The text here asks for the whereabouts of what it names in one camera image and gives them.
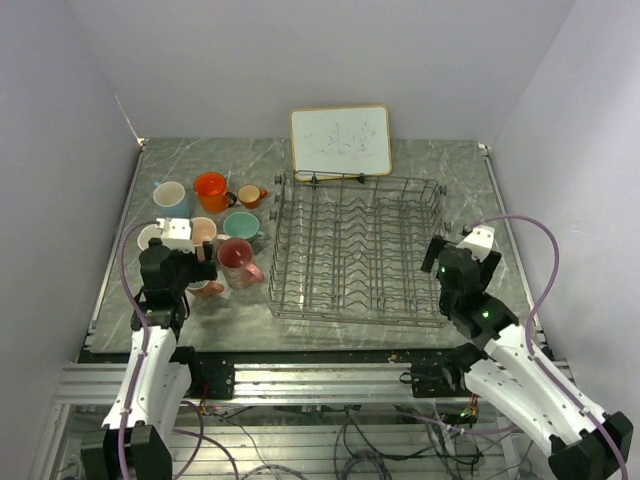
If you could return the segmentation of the dusty pink mug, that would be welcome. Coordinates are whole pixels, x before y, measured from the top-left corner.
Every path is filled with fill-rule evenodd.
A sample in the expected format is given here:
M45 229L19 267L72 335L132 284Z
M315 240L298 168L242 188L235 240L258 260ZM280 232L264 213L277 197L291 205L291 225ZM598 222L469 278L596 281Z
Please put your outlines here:
M244 239L224 240L217 251L217 260L227 284L233 289L248 288L265 280L254 259L252 245Z

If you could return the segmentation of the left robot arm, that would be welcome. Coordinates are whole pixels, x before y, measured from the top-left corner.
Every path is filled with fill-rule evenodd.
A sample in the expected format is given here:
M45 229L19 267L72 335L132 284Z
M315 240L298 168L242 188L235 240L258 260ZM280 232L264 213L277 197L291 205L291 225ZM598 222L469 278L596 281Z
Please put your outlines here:
M183 397L203 387L192 347L178 344L190 315L190 284L216 279L214 247L171 249L160 239L139 255L142 286L128 295L131 352L111 409L99 430L86 434L81 460L89 479L169 479L167 446Z

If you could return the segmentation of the mint green cup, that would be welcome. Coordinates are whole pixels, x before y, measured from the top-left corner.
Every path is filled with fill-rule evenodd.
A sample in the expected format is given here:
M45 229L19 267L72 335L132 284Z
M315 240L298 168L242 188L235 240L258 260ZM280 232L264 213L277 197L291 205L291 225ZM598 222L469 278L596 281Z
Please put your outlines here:
M248 212L230 214L223 222L223 230L230 237L248 242L253 242L266 236L265 232L261 230L259 219Z

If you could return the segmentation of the large orange mug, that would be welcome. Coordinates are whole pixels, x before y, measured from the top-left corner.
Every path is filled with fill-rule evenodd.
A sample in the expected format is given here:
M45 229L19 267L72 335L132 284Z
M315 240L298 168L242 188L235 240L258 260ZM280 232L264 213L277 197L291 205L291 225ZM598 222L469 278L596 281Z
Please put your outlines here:
M199 175L194 180L193 188L201 206L209 213L221 213L237 202L237 196L229 190L226 178L217 172Z

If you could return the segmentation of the salmon pink mug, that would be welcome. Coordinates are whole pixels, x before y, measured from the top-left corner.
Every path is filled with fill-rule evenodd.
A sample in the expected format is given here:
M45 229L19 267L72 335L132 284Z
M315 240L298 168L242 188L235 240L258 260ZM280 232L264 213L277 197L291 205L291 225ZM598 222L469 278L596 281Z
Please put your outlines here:
M203 280L190 283L187 290L194 297L206 299L223 293L225 287L217 281Z

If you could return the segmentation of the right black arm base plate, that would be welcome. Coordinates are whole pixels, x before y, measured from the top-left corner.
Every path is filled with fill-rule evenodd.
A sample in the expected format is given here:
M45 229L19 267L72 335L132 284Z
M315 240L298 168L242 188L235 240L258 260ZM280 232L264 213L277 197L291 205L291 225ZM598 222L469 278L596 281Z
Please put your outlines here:
M461 372L450 365L412 365L399 376L399 381L408 385L418 399L471 396Z

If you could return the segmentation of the light blue mug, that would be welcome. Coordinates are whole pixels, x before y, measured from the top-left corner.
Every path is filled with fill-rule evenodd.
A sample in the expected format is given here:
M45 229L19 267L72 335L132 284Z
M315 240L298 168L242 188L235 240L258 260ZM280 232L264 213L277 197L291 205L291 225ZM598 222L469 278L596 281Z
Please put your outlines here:
M152 199L161 217L189 218L191 208L184 186L175 181L155 182Z

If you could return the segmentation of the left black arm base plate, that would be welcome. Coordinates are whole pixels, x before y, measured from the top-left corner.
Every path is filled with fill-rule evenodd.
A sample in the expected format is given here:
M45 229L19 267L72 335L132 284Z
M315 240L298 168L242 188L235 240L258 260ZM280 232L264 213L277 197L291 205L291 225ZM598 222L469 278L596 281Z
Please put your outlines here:
M189 367L192 398L230 400L235 388L235 366L226 360L198 360Z

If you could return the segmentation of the small orange cup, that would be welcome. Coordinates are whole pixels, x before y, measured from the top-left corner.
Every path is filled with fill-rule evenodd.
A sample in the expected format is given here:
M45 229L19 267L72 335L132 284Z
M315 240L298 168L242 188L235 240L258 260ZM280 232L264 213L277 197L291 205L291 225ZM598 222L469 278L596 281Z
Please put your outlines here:
M249 210L258 208L268 195L269 192L266 189L254 184L243 185L237 192L239 202Z

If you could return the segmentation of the pink faceted mug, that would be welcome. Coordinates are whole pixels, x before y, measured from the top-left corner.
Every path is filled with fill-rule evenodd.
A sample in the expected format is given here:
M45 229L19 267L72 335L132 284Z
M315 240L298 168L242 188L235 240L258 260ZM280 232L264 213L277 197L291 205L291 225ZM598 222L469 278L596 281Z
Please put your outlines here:
M149 246L149 241L153 238L160 238L162 230L155 224L145 226L138 234L136 243L141 251Z

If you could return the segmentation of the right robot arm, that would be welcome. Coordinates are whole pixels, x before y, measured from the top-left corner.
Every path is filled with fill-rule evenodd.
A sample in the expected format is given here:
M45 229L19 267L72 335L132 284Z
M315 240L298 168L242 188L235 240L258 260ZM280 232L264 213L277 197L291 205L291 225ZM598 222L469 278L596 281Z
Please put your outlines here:
M442 387L490 402L540 448L558 479L626 473L632 422L581 392L487 293L501 260L493 242L493 228L478 226L459 243L439 235L429 243L421 269L436 273L440 312L467 340L448 356Z

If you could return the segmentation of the pale pink gradient mug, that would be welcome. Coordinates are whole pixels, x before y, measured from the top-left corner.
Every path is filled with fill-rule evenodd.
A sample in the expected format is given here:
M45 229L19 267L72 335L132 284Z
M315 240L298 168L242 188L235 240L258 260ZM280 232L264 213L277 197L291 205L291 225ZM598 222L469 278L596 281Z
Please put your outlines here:
M225 233L219 233L215 222L207 217L194 217L191 219L191 225L191 237L199 261L205 260L205 242L209 242L216 250L224 241L231 239Z

